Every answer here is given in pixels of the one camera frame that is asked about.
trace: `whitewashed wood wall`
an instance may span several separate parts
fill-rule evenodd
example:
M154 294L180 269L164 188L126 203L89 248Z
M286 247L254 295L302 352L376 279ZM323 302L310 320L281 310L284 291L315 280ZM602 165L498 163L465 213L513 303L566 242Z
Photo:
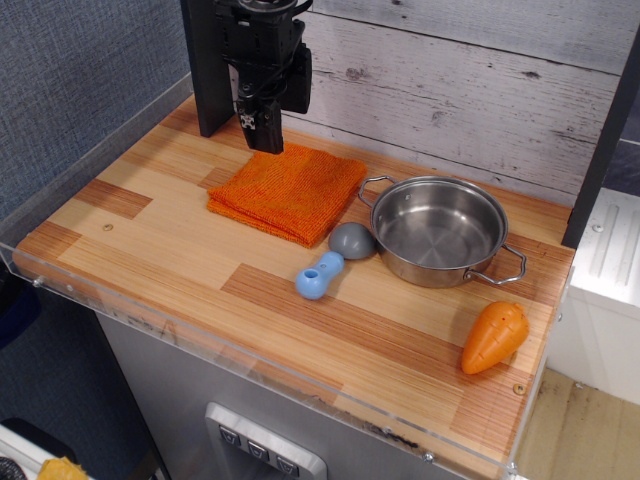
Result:
M286 127L572 205L640 0L315 0Z

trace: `metal saucepan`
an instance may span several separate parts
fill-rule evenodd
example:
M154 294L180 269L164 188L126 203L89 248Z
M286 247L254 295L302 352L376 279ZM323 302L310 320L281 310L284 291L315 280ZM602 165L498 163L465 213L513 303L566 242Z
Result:
M393 185L375 203L364 198L367 183ZM505 245L507 215L486 191L462 180L425 176L397 182L389 176L364 180L358 194L371 207L371 227L387 268L424 287L454 287L474 276L502 285L520 280L527 257ZM521 259L520 273L495 280L482 272L504 248Z

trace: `gray ball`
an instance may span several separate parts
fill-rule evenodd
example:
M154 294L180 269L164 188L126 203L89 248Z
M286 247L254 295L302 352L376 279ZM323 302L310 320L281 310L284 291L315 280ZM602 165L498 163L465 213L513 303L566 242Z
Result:
M366 258L376 250L376 242L367 227L360 223L343 223L329 237L329 248L347 260Z

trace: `orange towel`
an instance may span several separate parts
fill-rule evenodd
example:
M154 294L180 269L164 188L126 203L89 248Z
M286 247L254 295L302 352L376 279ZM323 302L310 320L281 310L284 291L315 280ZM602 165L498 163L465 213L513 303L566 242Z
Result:
M331 227L364 180L359 160L285 143L284 153L256 152L207 208L311 248Z

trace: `wooden countertop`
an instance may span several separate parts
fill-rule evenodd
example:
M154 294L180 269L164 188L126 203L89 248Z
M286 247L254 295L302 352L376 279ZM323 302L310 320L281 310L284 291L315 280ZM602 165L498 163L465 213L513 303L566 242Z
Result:
M368 176L442 174L296 132L285 138L362 159ZM347 262L314 302L296 293L294 280L328 250L326 239L309 250L206 209L207 188L251 155L235 119L201 137L189 99L23 240L14 261L137 328L245 365L281 391L302 391L390 443L493 476L494 464L511 459L569 273L574 251L560 241L570 210L481 185L507 212L507 244L528 257L523 280L428 289L375 256ZM385 182L369 184L372 194L386 187L377 183ZM338 223L369 225L369 213L354 194ZM519 260L502 250L486 273L518 271ZM467 376L462 346L496 300L523 305L531 334L505 363ZM525 395L515 393L518 384Z

